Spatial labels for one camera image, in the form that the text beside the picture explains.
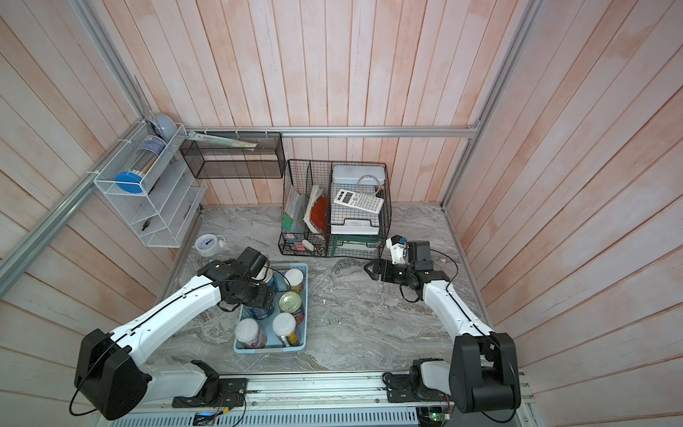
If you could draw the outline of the light blue plastic basket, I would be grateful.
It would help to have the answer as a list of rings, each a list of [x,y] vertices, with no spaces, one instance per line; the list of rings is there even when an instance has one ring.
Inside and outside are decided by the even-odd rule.
[[[289,264],[284,264],[284,263],[279,263],[276,264],[272,268],[274,272],[274,278],[277,281],[277,291],[275,293],[275,298],[274,298],[274,303],[273,306],[275,307],[274,313],[269,316],[266,320],[256,320],[260,327],[263,329],[267,336],[267,343],[264,348],[261,349],[246,349],[244,348],[238,341],[234,340],[233,344],[233,350],[237,354],[243,354],[243,355],[255,355],[255,354],[267,354],[267,353],[274,353],[274,352],[284,352],[284,353],[294,353],[294,352],[302,352],[307,343],[307,327],[308,327],[308,293],[309,293],[309,266],[306,263],[289,263]],[[302,298],[302,302],[304,305],[304,311],[305,311],[305,320],[304,322],[299,325],[299,334],[301,338],[301,344],[296,347],[286,347],[281,343],[279,338],[275,335],[272,329],[272,322],[274,318],[277,317],[282,311],[279,309],[279,299],[280,297],[286,293],[289,292],[289,286],[286,282],[285,278],[285,273],[290,270],[290,269],[299,269],[303,272],[304,274],[304,290],[300,294],[300,297]],[[248,312],[247,307],[243,306],[240,309],[239,313],[239,321],[244,320],[245,318],[252,318]]]

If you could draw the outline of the white lid small tan can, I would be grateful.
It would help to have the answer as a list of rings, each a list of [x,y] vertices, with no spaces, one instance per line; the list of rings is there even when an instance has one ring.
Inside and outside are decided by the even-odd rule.
[[[286,282],[291,292],[301,294],[304,290],[304,274],[299,269],[290,269],[285,273]]]

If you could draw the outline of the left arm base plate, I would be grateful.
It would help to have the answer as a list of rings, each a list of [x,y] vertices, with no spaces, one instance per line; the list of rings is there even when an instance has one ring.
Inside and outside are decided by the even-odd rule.
[[[176,397],[173,408],[191,407],[243,407],[247,392],[246,378],[209,378],[196,396],[191,398]]]

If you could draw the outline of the dark blue pull tab can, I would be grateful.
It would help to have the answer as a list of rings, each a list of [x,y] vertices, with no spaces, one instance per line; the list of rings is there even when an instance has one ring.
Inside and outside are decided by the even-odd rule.
[[[273,305],[265,308],[247,307],[247,309],[250,316],[255,320],[266,320],[275,311],[275,307]]]

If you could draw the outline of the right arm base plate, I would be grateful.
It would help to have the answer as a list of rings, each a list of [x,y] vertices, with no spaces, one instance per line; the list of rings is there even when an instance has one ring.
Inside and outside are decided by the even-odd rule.
[[[430,389],[418,384],[411,375],[398,375],[385,372],[382,375],[382,382],[385,386],[389,403],[446,402],[446,399],[448,398],[448,395],[442,391]]]

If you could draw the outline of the white lid red label can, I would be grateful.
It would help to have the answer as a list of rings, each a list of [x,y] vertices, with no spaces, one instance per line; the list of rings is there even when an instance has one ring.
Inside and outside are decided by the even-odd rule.
[[[238,322],[235,337],[238,343],[246,349],[261,349],[267,343],[265,332],[253,318],[245,318]]]

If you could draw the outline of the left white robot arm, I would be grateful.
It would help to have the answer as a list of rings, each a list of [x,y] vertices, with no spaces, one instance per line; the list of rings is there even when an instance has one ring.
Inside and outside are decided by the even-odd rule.
[[[194,360],[178,367],[152,368],[148,358],[202,312],[238,306],[263,308],[275,291],[265,279],[268,258],[249,247],[236,259],[211,261],[174,294],[138,318],[105,333],[87,334],[78,352],[74,386],[106,420],[126,416],[139,404],[175,399],[188,407],[220,407],[220,375]]]

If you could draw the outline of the white lid yellow label can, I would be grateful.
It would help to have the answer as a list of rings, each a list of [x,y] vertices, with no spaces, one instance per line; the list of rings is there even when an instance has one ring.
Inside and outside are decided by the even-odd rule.
[[[284,346],[296,347],[301,344],[299,325],[291,313],[281,312],[277,315],[272,322],[272,329]]]

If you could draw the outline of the blue yellow pull tab can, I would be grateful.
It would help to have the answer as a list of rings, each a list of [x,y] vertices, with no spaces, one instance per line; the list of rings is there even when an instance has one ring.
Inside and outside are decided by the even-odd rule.
[[[259,272],[255,279],[257,284],[265,284],[269,286],[274,291],[277,291],[277,281],[274,278],[274,272],[272,268],[264,266]]]

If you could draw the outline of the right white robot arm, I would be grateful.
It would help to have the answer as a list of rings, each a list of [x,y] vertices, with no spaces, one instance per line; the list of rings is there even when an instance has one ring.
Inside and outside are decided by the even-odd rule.
[[[382,380],[391,402],[444,398],[461,413],[516,411],[521,405],[516,345],[480,320],[457,295],[453,279],[436,270],[427,241],[393,236],[386,241],[390,259],[365,265],[372,279],[415,293],[436,314],[453,342],[451,359],[417,359],[406,375],[386,373]]]

